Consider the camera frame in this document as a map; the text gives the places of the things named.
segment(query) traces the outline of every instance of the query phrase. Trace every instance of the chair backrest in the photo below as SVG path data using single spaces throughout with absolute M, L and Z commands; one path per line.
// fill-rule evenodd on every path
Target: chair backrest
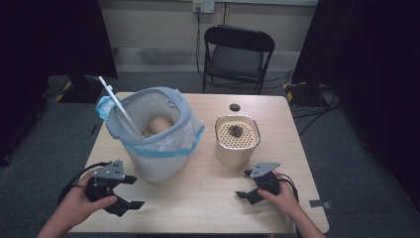
M 209 28 L 204 34 L 204 42 L 206 48 L 212 44 L 263 53 L 272 53 L 275 47 L 274 40 L 267 33 L 227 25 Z

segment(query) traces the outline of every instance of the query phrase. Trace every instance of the perforated container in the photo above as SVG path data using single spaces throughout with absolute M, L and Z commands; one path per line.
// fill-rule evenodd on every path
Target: perforated container
M 254 119 L 247 115 L 227 115 L 216 121 L 217 160 L 228 168 L 246 165 L 260 143 L 260 131 Z

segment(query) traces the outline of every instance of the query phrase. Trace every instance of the hand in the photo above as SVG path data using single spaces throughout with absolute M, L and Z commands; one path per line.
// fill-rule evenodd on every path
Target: hand
M 282 179 L 282 176 L 278 173 L 278 171 L 272 172 L 278 179 Z M 300 209 L 299 202 L 296 200 L 296 197 L 287 182 L 281 181 L 278 186 L 280 191 L 278 195 L 274 195 L 264 189 L 259 189 L 258 193 L 263 198 L 274 203 L 281 212 L 290 216 L 293 211 Z
M 282 179 L 281 175 L 277 171 L 272 172 L 278 179 Z M 286 181 L 281 181 L 278 186 L 280 190 L 278 195 L 274 195 L 263 189 L 259 189 L 258 193 L 263 198 L 274 203 L 280 211 L 288 215 L 296 225 L 303 238 L 324 238 L 325 235 L 318 229 L 318 227 L 312 222 L 306 212 L 299 205 L 299 202 L 296 200 L 289 184 Z
M 87 219 L 93 212 L 106 208 L 117 201 L 115 195 L 101 198 L 91 202 L 85 195 L 85 187 L 88 185 L 94 171 L 87 173 L 81 181 L 74 186 L 59 207 L 52 214 L 47 224 L 43 227 L 39 238 L 42 237 L 62 237 L 73 226 L 80 224 Z

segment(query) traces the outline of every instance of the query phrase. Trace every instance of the table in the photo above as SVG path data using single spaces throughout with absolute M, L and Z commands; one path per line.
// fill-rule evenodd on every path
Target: table
M 130 93 L 117 93 L 125 97 Z M 264 200 L 250 205 L 235 191 L 251 191 L 254 181 L 243 170 L 221 166 L 215 156 L 217 118 L 227 114 L 253 117 L 259 126 L 261 143 L 249 164 L 281 162 L 278 171 L 289 175 L 298 191 L 300 205 L 320 228 L 327 232 L 329 224 L 323 207 L 311 207 L 309 200 L 319 199 L 308 162 L 285 98 L 280 96 L 183 94 L 191 110 L 206 129 L 200 144 L 186 166 L 174 176 L 157 183 L 140 178 L 127 152 L 102 125 L 86 166 L 122 159 L 126 175 L 138 180 L 120 184 L 114 191 L 124 199 L 143 200 L 140 210 L 129 210 L 122 217 L 100 210 L 70 232 L 159 233 L 159 234 L 277 234 L 294 233 L 291 220 L 273 204 Z M 237 103 L 239 112 L 229 106 Z

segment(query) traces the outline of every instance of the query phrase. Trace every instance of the gray carpet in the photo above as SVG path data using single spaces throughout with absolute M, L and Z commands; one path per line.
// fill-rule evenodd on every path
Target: gray carpet
M 287 76 L 286 72 L 270 72 L 266 78 L 284 76 Z M 59 88 L 64 80 L 62 76 L 51 78 L 50 90 Z M 262 94 L 284 95 L 280 86 L 286 80 L 287 77 L 268 82 L 265 87 L 271 88 L 263 89 Z M 118 80 L 110 79 L 109 83 L 114 92 L 169 86 L 185 93 L 199 93 L 202 85 L 197 72 L 125 72 L 119 73 Z M 207 92 L 255 93 L 249 85 L 240 86 L 246 88 L 208 85 Z M 332 99 L 332 91 L 325 92 L 325 96 Z M 50 217 L 56 196 L 69 179 L 83 169 L 97 137 L 98 130 L 92 130 L 102 122 L 96 116 L 94 106 L 48 101 L 41 119 L 11 154 L 11 166 L 0 168 L 0 237 L 35 237 Z M 315 108 L 291 107 L 291 110 L 297 116 Z M 314 118 L 296 119 L 298 131 L 301 132 Z M 332 204 L 332 208 L 326 209 L 330 223 L 328 237 L 419 236 L 418 212 L 393 176 L 363 146 L 358 127 L 341 108 L 316 120 L 302 134 L 301 141 L 319 194 Z

